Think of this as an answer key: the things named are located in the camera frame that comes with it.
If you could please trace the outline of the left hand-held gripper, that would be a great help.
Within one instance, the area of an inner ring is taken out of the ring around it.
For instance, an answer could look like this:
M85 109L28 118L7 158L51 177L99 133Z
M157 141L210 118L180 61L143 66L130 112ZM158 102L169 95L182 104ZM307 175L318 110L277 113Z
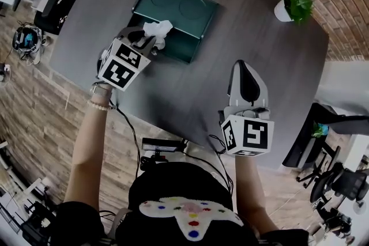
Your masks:
M155 43L156 37L145 37L141 27L123 28L101 55L98 79L125 91L150 64L148 54Z

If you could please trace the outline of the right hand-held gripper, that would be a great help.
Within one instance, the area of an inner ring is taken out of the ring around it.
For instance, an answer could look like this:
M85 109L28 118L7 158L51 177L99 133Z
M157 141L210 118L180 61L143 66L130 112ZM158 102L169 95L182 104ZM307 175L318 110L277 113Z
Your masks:
M261 76L245 61L237 60L228 85L230 105L219 111L225 151L233 156L255 157L270 152L274 122L270 120L269 95Z

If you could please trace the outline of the white cloth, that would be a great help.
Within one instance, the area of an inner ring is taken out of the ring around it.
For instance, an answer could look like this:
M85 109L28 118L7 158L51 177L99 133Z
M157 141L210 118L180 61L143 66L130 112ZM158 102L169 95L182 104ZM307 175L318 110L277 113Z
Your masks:
M159 23L145 22L143 26L144 37L146 39L155 37L156 41L154 46L157 47L158 50L162 50L165 47L165 38L172 28L173 25L168 20L160 21Z

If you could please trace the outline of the dark green drawer box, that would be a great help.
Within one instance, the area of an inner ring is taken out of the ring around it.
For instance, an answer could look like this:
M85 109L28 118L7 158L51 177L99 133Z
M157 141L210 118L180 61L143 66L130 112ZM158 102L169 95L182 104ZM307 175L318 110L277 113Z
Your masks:
M217 8L218 4L211 0L137 0L128 26L170 21L173 28L161 52L191 63Z

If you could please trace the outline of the person's left forearm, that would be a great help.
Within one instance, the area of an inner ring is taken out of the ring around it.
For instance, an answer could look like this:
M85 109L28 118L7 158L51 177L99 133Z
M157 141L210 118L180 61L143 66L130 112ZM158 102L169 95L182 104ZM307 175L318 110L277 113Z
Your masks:
M101 168L109 99L94 94L74 144L65 202L82 202L99 209Z

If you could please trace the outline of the person's right forearm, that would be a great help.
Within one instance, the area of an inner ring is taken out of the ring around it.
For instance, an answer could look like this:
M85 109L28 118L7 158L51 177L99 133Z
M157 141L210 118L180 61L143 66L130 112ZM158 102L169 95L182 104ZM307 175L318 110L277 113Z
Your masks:
M236 204L239 216L259 234L278 230L266 212L266 199L254 159L235 157Z

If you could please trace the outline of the person's legs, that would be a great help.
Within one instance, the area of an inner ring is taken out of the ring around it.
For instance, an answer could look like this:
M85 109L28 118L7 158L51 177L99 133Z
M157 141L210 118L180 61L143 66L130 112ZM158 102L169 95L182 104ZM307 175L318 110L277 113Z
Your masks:
M198 165L209 173L216 173L216 170L212 166L220 172L223 171L219 158L212 149L207 149L192 142L188 142L184 152L186 155L183 154L181 158L184 162Z

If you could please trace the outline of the teal potted plant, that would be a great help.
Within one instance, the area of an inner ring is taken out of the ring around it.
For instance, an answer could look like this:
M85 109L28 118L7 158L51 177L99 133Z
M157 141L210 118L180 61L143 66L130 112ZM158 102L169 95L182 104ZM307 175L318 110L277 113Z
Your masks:
M311 136L314 138L320 138L327 136L329 132L329 126L321 123L313 123Z

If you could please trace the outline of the green plant in white pot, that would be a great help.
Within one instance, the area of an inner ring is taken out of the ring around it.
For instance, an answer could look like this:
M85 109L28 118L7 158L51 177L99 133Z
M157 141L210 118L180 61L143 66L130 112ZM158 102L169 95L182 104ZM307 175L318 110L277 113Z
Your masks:
M274 15L281 22L306 21L312 13L313 0L280 0L274 8Z

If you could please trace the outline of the black mesh office chair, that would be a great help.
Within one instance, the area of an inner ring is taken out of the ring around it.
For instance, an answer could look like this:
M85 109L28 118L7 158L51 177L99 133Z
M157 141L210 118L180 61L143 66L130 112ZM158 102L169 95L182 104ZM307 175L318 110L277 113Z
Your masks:
M369 136L369 116L338 115L324 105L313 103L294 144L282 165L288 168L306 169L313 166L325 147L326 136L314 137L314 127L327 126L337 134Z
M75 0L34 0L34 25L44 32L58 35Z

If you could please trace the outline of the black chest-mounted device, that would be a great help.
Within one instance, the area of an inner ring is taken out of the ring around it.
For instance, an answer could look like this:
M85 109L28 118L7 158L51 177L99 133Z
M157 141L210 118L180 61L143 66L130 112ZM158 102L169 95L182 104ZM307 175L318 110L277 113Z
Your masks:
M158 163L169 162L168 154L181 153L187 148L187 141L143 138L142 149L145 152L140 158L141 166L150 166Z

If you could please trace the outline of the grey bag with blue contents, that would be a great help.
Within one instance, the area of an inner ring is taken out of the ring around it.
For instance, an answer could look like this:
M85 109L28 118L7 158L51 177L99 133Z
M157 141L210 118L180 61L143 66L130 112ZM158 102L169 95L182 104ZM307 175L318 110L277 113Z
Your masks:
M52 43L52 38L40 28L30 23L21 23L14 33L12 47L20 60L28 65L37 65L42 59L44 49Z

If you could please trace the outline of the person's black shirt torso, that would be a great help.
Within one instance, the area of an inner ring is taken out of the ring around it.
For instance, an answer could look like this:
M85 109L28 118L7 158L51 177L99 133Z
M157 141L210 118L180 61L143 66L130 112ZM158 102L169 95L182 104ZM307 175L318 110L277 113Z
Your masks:
M158 164L129 191L128 212L113 238L96 209L65 202L57 211L50 246L308 246L302 229L257 236L233 211L227 189L186 162Z

